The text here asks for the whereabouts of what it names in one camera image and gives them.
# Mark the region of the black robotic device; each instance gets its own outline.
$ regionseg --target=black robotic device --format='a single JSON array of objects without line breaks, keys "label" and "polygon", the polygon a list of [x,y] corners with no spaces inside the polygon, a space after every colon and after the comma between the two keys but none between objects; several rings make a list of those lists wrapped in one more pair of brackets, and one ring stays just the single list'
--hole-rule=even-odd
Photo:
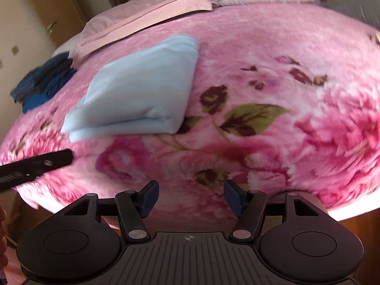
[{"label": "black robotic device", "polygon": [[[70,165],[70,150],[0,166],[0,191]],[[357,284],[360,240],[296,192],[268,198],[224,183],[239,219],[223,233],[151,236],[143,223],[159,196],[157,181],[115,198],[89,193],[25,234],[17,256],[24,285]],[[117,216],[119,237],[102,216]],[[280,218],[269,230],[266,220]]]}]

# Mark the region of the pink bed sheet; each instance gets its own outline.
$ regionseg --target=pink bed sheet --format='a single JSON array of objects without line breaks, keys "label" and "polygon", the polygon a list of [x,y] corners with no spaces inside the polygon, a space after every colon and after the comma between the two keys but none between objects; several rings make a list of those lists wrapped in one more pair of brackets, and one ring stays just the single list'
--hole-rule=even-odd
[{"label": "pink bed sheet", "polygon": [[[151,231],[230,230],[227,178],[269,194],[307,191],[328,209],[347,206],[380,184],[380,47],[373,32],[299,4],[221,7],[151,27],[91,55],[50,102],[21,116],[0,162],[72,149],[72,166],[18,187],[28,203],[52,212],[88,192],[112,197],[156,179]],[[100,67],[177,34],[200,45],[180,134],[71,144],[60,133]]]}]

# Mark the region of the crosshair logo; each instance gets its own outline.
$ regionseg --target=crosshair logo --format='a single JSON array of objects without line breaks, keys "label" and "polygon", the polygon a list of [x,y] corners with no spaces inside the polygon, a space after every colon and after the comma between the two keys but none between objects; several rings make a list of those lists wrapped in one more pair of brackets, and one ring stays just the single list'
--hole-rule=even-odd
[{"label": "crosshair logo", "polygon": [[195,237],[192,236],[192,235],[188,235],[188,236],[185,237],[185,239],[186,239],[187,241],[193,241],[193,240],[195,239]]}]

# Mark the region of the wooden floor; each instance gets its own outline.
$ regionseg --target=wooden floor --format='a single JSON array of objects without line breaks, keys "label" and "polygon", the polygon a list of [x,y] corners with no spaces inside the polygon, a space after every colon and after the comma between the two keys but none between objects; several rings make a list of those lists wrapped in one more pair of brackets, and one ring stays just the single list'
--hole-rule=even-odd
[{"label": "wooden floor", "polygon": [[356,273],[360,285],[380,284],[380,209],[341,222],[364,246],[364,259]]}]

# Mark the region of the silver screw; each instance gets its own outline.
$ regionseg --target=silver screw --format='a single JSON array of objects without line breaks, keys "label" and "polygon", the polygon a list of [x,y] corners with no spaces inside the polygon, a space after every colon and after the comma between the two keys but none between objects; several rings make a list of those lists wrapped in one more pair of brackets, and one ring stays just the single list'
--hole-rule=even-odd
[{"label": "silver screw", "polygon": [[132,239],[142,239],[145,238],[147,235],[147,232],[141,229],[135,229],[128,233],[128,236],[130,236]]},{"label": "silver screw", "polygon": [[235,230],[232,233],[232,235],[236,239],[241,239],[241,240],[248,239],[251,237],[251,233],[248,230],[244,230],[244,229]]}]

